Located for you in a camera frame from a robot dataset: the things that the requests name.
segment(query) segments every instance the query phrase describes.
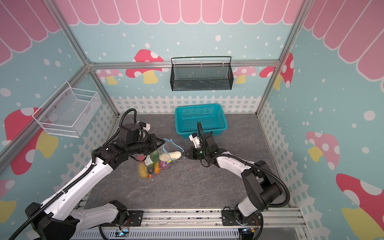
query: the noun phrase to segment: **pink scallop pattern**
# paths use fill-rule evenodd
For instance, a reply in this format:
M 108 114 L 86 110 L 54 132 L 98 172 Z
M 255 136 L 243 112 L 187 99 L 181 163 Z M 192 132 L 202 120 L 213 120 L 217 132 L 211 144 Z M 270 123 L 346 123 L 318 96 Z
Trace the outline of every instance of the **pink scallop pattern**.
M 175 24 L 180 19 L 187 24 L 197 24 L 201 20 L 206 24 L 220 21 L 225 24 L 239 21 L 257 24 L 263 19 L 267 24 L 278 24 L 283 20 L 284 24 L 290 25 L 302 0 L 57 0 L 57 3 L 70 25 L 77 25 L 79 19 L 84 24 L 93 24 L 92 8 L 105 24 L 118 24 L 120 20 L 126 24 L 141 21 L 158 24 L 161 20 Z
M 1 1 L 0 22 L 0 66 L 60 30 L 43 0 Z
M 368 81 L 384 81 L 384 1 L 315 0 L 304 29 Z

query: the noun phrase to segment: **black mounting plate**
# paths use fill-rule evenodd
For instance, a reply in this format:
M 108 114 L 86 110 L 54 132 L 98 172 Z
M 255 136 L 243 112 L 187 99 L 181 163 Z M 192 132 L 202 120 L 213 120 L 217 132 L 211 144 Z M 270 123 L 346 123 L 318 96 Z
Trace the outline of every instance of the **black mounting plate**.
M 130 227 L 139 227 L 141 226 L 141 221 L 143 220 L 144 211 L 128 211 L 129 213 L 129 223 Z
M 247 219 L 245 220 L 245 225 L 241 225 L 236 221 L 235 217 L 235 211 L 234 210 L 222 210 L 221 211 L 221 217 L 223 221 L 223 226 L 256 226 L 256 225 L 262 225 L 262 219 L 259 218 L 261 213 L 252 213 Z

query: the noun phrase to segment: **wire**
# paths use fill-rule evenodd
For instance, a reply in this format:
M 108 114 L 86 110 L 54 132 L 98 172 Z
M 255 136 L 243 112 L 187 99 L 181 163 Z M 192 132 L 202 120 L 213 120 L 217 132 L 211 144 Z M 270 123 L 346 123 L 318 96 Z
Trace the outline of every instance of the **wire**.
M 76 185 L 76 183 L 78 183 L 81 179 L 83 179 L 85 176 L 88 175 L 88 173 L 95 167 L 96 165 L 96 152 L 99 151 L 102 147 L 104 147 L 105 145 L 107 145 L 108 143 L 110 143 L 120 132 L 120 127 L 122 125 L 122 122 L 125 118 L 125 116 L 130 113 L 130 112 L 134 112 L 133 113 L 133 121 L 134 123 L 136 123 L 136 115 L 137 115 L 137 111 L 136 109 L 134 108 L 131 108 L 129 110 L 127 110 L 122 116 L 121 116 L 121 119 L 120 119 L 120 122 L 119 122 L 119 127 L 116 131 L 116 133 L 110 138 L 108 139 L 101 147 L 95 149 L 95 150 L 92 150 L 91 152 L 91 156 L 92 156 L 92 162 L 91 162 L 91 165 L 89 166 L 89 168 L 83 173 L 81 174 L 78 178 L 76 178 L 74 181 L 72 181 L 71 183 L 69 183 L 65 188 L 62 189 L 62 191 L 58 192 L 55 196 L 53 196 L 46 204 L 44 204 L 43 206 L 41 206 L 34 214 L 32 214 L 32 216 L 27 220 L 25 221 L 13 234 L 12 236 L 9 238 L 9 240 L 14 240 L 33 220 L 35 220 L 48 206 L 50 206 L 54 201 L 56 201 L 57 199 L 59 199 L 61 197 L 61 195 L 63 195 L 64 193 L 68 192 L 68 190 L 73 187 L 74 185 Z

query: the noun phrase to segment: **gray tabletop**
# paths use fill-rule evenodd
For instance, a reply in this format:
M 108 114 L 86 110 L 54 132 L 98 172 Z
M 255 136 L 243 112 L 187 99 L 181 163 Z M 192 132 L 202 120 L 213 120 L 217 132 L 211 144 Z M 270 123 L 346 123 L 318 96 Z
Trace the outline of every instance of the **gray tabletop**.
M 276 168 L 255 114 L 226 114 L 228 129 L 215 136 L 219 147 L 240 158 L 268 163 L 272 172 Z M 143 114 L 138 121 L 151 125 L 149 133 L 158 138 L 173 139 L 184 150 L 192 145 L 189 139 L 177 134 L 172 114 Z M 132 122 L 129 114 L 124 122 Z M 142 208 L 209 208 L 234 207 L 246 192 L 241 178 L 214 165 L 206 168 L 200 161 L 185 159 L 161 170 L 151 179 L 143 179 L 137 172 L 138 163 L 128 160 L 93 187 L 86 209 L 118 200 L 129 209 Z

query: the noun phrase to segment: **mushroom illustration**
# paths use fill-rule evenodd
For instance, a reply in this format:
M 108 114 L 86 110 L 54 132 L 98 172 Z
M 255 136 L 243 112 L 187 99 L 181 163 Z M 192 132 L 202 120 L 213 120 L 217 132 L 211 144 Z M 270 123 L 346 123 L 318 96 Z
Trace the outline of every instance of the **mushroom illustration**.
M 277 77 L 277 80 L 274 84 L 274 88 L 279 91 L 280 90 L 280 83 L 284 79 L 285 86 L 289 88 L 292 82 L 293 78 L 293 55 L 292 53 L 289 53 L 287 61 L 285 62 L 283 69 L 281 70 L 279 76 Z M 260 72 L 260 77 L 266 78 L 272 75 L 273 67 L 268 66 L 264 68 Z
M 237 77 L 236 84 L 243 84 L 245 83 L 245 76 L 256 76 L 256 68 L 255 67 L 241 67 L 241 68 L 235 68 L 233 71 L 233 76 Z
M 337 174 L 336 183 L 353 205 L 358 206 L 356 209 L 341 209 L 355 235 L 361 240 L 383 237 L 384 191 L 346 174 Z
M 118 83 L 114 76 L 123 76 L 122 72 L 118 69 L 99 69 L 96 73 L 103 83 L 105 82 L 105 79 L 107 79 L 109 85 L 116 85 Z
M 3 145 L 8 144 L 19 134 L 32 120 L 32 114 L 36 110 L 38 110 L 38 108 L 23 108 L 14 111 L 5 118 L 4 127 L 7 140 L 3 141 Z M 48 135 L 43 129 L 40 129 L 12 160 L 11 169 L 13 173 L 21 175 L 29 170 L 35 158 L 36 149 L 39 150 L 45 158 L 50 158 L 58 145 L 59 139 L 57 137 Z
M 139 50 L 132 61 L 133 62 L 164 62 L 164 60 L 159 55 L 147 49 Z M 143 74 L 144 83 L 152 84 L 152 83 L 157 83 L 159 81 L 155 75 L 155 70 L 163 71 L 163 72 L 169 71 L 168 68 L 127 69 L 125 74 L 130 78 L 136 78 L 141 74 Z
M 313 148 L 308 149 L 312 160 L 318 162 L 320 157 L 324 155 L 328 167 L 334 170 L 340 159 L 339 143 L 335 136 L 320 132 L 307 132 L 306 138 L 308 142 L 314 145 Z

